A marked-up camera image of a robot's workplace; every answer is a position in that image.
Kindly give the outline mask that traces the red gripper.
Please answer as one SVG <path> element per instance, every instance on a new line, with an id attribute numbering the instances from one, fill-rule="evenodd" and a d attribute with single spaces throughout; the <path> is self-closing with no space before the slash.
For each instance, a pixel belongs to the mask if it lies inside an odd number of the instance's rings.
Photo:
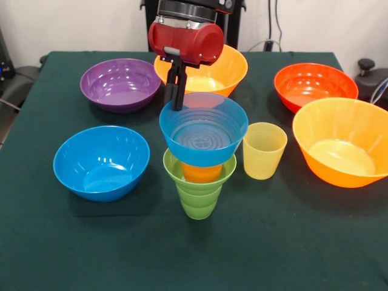
<path id="1" fill-rule="evenodd" d="M 205 23 L 198 29 L 177 28 L 153 23 L 148 34 L 152 50 L 159 56 L 176 55 L 186 64 L 212 65 L 224 47 L 224 34 L 216 24 Z M 167 72 L 165 102 L 180 111 L 184 100 L 187 74 L 184 63 L 173 62 Z"/>

